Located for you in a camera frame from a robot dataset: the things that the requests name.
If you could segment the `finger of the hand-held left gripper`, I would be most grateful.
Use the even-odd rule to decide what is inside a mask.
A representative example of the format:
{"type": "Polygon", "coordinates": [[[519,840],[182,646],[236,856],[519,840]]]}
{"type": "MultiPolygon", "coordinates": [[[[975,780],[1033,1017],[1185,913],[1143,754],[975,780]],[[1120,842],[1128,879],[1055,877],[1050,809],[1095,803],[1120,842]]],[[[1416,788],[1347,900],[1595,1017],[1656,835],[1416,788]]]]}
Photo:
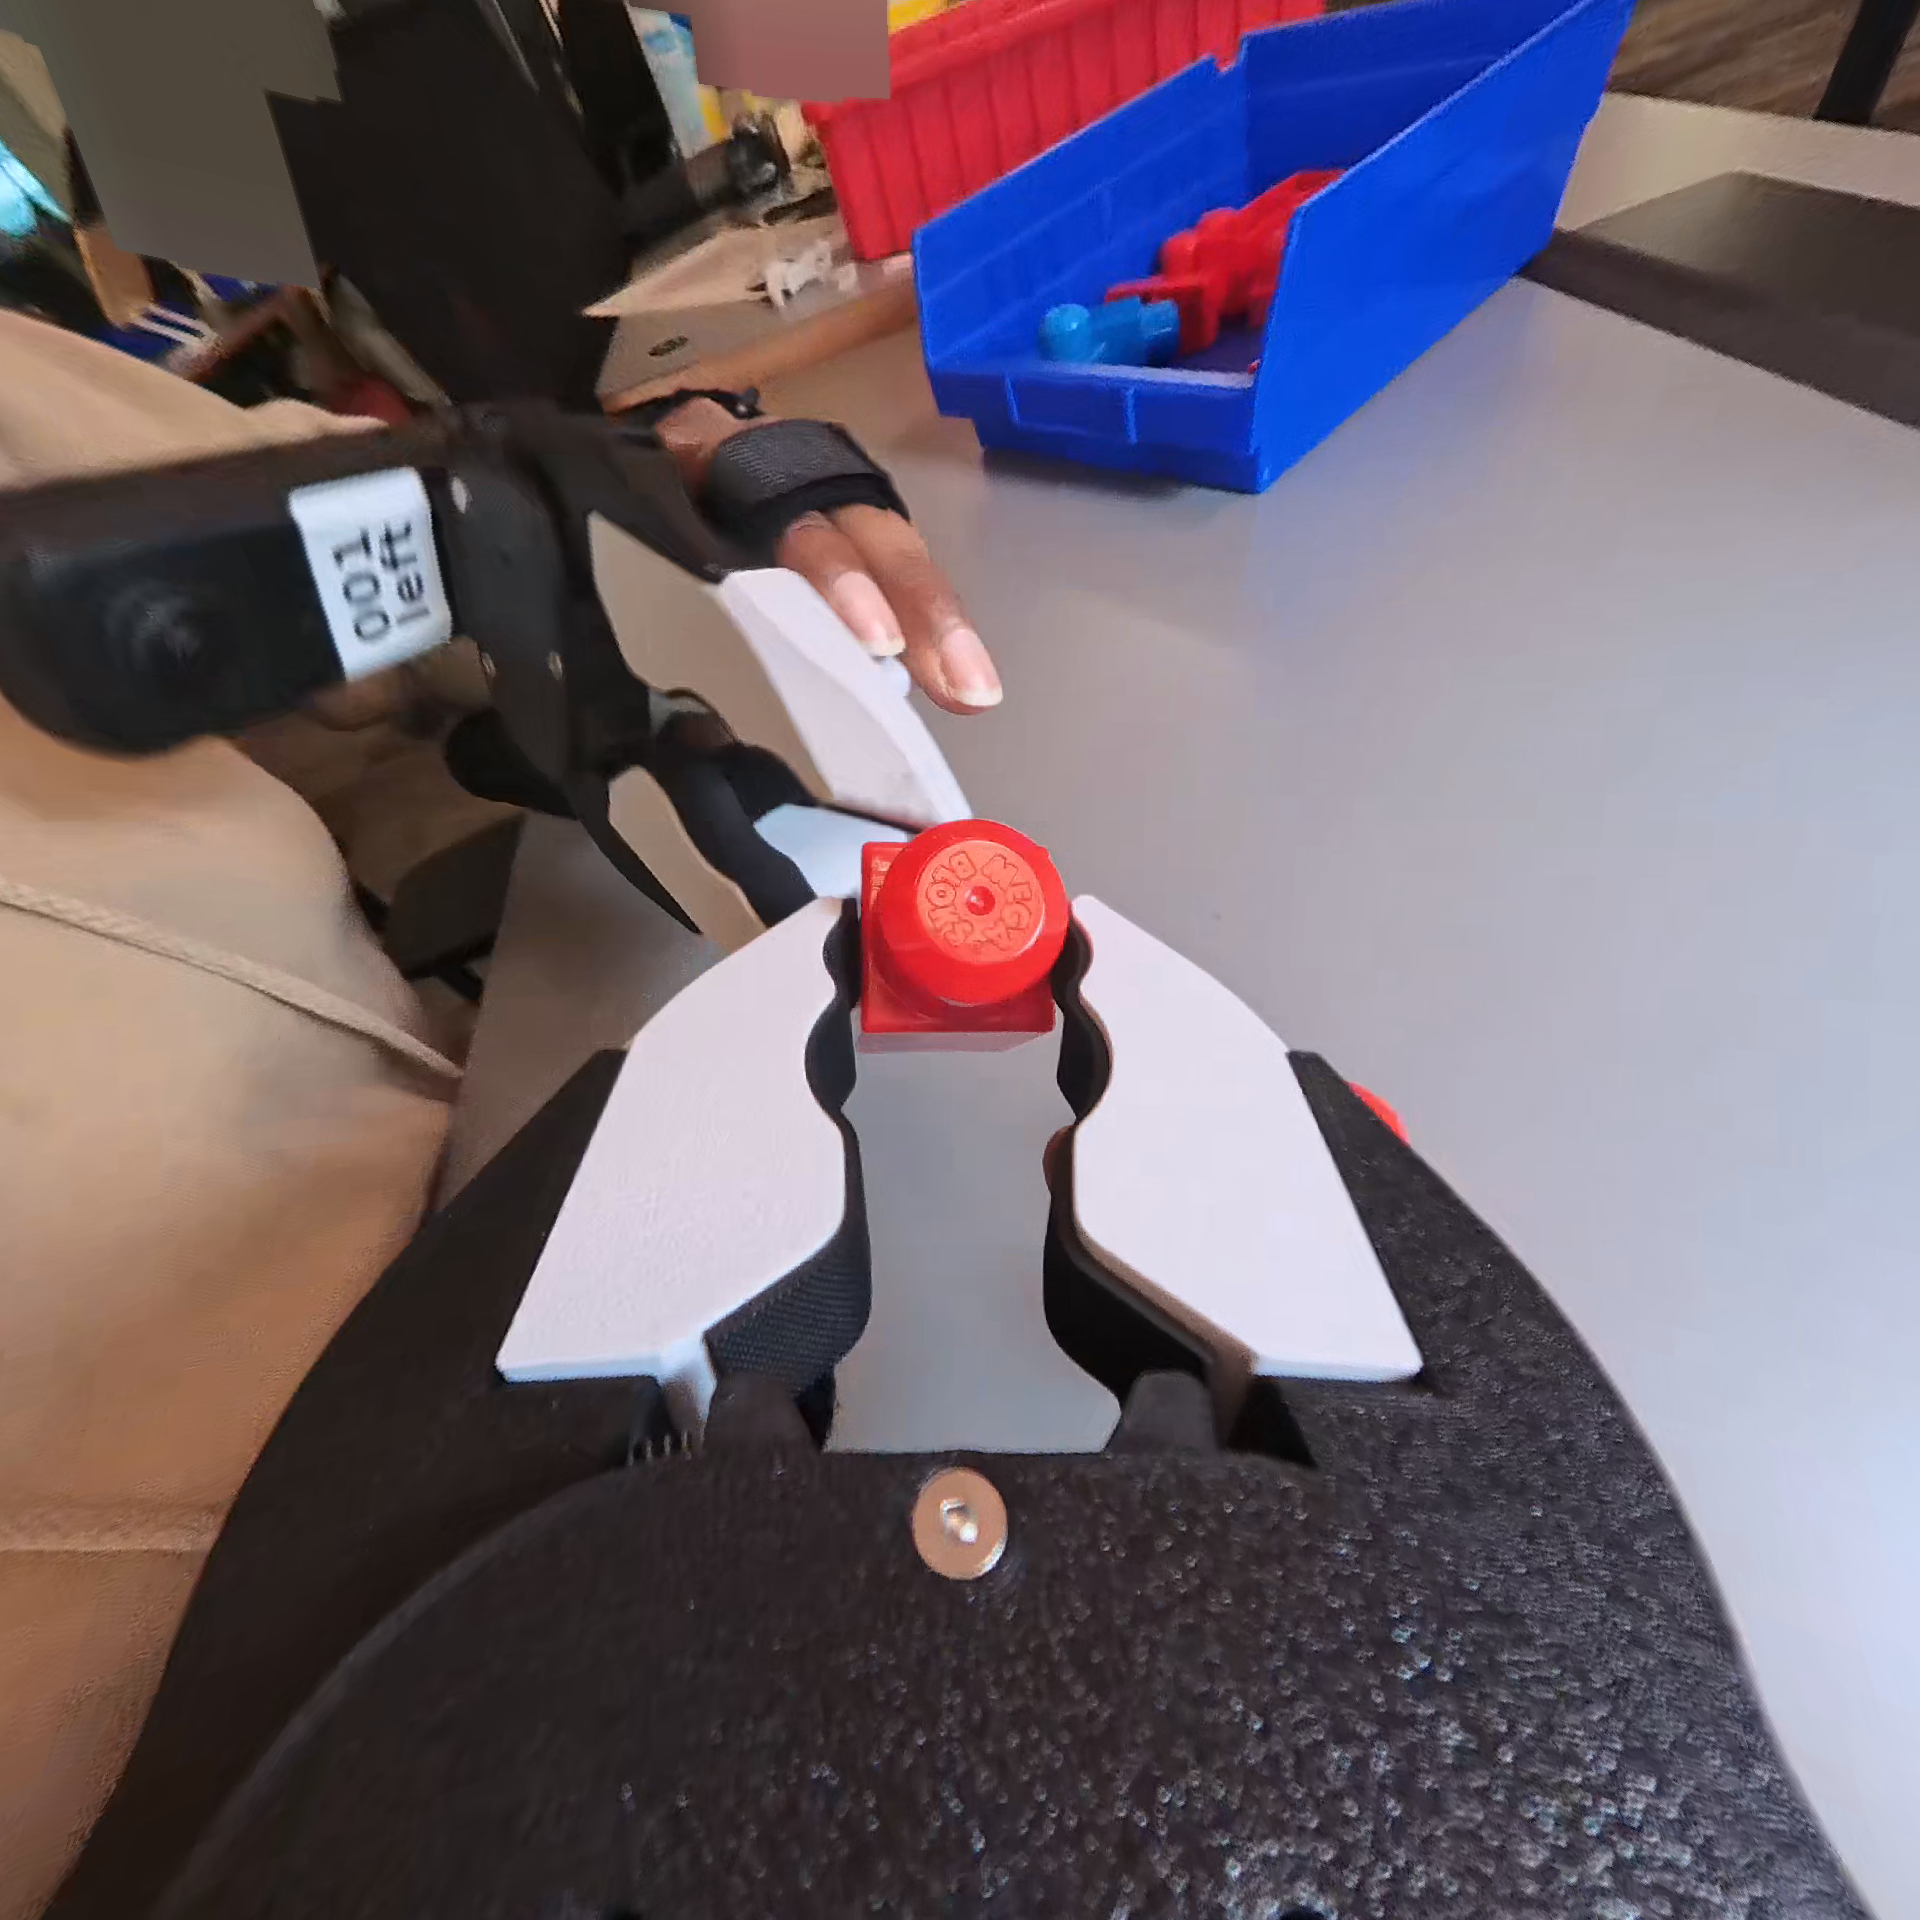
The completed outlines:
{"type": "Polygon", "coordinates": [[[826,807],[715,721],[667,721],[606,786],[606,849],[709,943],[751,943],[812,900],[850,900],[868,849],[906,831],[826,807]]]}
{"type": "Polygon", "coordinates": [[[971,816],[906,673],[870,656],[799,574],[707,582],[598,514],[587,555],[617,653],[660,699],[778,756],[815,805],[908,831],[971,816]]]}

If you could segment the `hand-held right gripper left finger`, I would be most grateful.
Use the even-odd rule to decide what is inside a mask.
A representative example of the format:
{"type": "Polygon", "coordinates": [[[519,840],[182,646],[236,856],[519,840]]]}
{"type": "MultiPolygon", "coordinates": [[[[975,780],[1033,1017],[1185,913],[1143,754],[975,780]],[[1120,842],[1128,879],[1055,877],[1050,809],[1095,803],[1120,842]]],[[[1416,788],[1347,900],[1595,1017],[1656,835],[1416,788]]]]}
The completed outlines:
{"type": "Polygon", "coordinates": [[[697,1435],[751,1376],[832,1432],[872,1315],[855,986],[855,913],[821,898],[647,1019],[494,1352],[503,1382],[651,1381],[697,1435]]]}

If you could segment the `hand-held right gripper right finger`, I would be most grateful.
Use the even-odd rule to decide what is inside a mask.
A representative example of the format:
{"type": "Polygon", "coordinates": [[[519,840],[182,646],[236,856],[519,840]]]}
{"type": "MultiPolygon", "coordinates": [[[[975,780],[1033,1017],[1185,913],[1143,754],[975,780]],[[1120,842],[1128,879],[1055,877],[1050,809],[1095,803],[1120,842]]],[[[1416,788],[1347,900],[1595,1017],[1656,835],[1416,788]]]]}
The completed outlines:
{"type": "Polygon", "coordinates": [[[1211,1435],[1273,1382],[1404,1386],[1423,1354],[1280,1035],[1095,897],[1052,986],[1069,1123],[1048,1168],[1043,1319],[1118,1407],[1175,1376],[1211,1435]]]}

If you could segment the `pile of mega blocks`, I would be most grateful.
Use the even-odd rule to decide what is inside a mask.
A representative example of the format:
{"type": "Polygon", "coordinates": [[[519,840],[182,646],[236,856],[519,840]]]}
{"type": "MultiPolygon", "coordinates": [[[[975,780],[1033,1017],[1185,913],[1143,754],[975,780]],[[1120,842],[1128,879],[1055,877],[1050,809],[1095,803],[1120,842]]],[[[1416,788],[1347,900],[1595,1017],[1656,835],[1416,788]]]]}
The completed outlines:
{"type": "Polygon", "coordinates": [[[1048,307],[1039,358],[1158,370],[1211,352],[1225,332],[1263,328],[1298,214],[1341,176],[1338,167],[1302,168],[1244,204],[1205,210],[1164,239],[1147,273],[1107,284],[1095,303],[1048,307]]]}

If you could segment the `blue plastic bin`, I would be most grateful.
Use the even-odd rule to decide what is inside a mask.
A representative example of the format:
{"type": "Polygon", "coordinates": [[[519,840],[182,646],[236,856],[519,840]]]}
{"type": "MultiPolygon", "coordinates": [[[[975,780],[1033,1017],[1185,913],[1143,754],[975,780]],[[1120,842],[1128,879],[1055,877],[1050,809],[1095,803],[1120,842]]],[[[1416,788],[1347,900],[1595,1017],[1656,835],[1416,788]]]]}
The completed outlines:
{"type": "Polygon", "coordinates": [[[1260,494],[1552,239],[1631,17],[1619,3],[1329,12],[1193,60],[919,228],[936,409],[984,451],[1260,494]],[[1043,314],[1300,173],[1275,293],[1233,366],[1043,358],[1043,314]]]}

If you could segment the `person's left forearm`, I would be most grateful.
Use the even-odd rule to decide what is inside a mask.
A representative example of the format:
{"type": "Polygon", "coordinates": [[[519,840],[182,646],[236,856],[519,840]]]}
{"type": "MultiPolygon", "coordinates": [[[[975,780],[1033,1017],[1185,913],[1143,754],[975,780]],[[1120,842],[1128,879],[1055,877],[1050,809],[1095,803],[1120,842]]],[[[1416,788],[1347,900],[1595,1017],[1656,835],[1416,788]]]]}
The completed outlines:
{"type": "Polygon", "coordinates": [[[1,314],[4,493],[376,431],[377,420],[299,400],[238,406],[47,322],[1,314]]]}

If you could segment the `person's left hand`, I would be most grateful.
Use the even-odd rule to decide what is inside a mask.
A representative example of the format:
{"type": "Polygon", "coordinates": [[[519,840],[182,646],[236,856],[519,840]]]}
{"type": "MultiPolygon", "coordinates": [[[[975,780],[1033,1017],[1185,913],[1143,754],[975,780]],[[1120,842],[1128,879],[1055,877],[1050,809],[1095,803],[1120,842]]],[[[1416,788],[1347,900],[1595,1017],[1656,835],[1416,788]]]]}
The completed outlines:
{"type": "Polygon", "coordinates": [[[776,563],[821,597],[870,659],[900,662],[938,709],[999,706],[996,660],[901,514],[872,505],[803,514],[780,535],[776,563]]]}

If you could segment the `red plastic bin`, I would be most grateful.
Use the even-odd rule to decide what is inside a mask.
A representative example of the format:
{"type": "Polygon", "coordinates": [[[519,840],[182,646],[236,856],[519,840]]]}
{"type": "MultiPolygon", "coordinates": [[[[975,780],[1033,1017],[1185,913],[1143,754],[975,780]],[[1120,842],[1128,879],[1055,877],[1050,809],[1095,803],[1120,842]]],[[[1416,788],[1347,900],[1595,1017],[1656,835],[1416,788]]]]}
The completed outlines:
{"type": "Polygon", "coordinates": [[[1323,3],[970,3],[887,41],[884,99],[806,103],[852,258],[910,251],[925,222],[1244,36],[1323,3]]]}

